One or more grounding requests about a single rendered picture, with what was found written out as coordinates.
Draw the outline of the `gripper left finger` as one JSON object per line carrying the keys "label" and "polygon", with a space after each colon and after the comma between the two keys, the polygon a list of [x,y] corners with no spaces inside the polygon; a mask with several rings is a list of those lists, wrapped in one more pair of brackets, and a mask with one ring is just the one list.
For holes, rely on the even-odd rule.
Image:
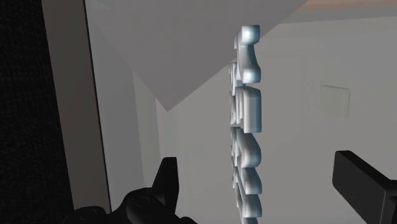
{"label": "gripper left finger", "polygon": [[63,224],[196,224],[189,217],[176,215],[178,196],[177,158],[165,157],[151,187],[129,192],[109,214],[100,206],[76,209]]}

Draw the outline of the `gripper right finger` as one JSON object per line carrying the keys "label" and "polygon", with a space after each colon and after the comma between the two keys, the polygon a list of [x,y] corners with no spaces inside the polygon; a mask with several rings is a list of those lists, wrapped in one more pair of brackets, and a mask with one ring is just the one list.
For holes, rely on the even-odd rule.
{"label": "gripper right finger", "polygon": [[335,152],[332,184],[366,224],[397,224],[397,180],[352,151]]}

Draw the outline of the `black robot stand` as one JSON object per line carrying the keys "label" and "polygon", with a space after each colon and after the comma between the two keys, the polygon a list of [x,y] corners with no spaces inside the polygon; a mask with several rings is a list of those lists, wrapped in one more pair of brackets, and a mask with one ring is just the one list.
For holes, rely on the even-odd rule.
{"label": "black robot stand", "polygon": [[41,0],[0,0],[0,224],[72,210]]}

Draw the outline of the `white wall switch plate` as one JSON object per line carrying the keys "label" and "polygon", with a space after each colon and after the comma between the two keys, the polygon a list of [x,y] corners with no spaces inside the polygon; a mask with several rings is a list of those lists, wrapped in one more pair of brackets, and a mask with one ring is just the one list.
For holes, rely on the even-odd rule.
{"label": "white wall switch plate", "polygon": [[333,116],[348,117],[351,92],[348,88],[323,85],[321,110]]}

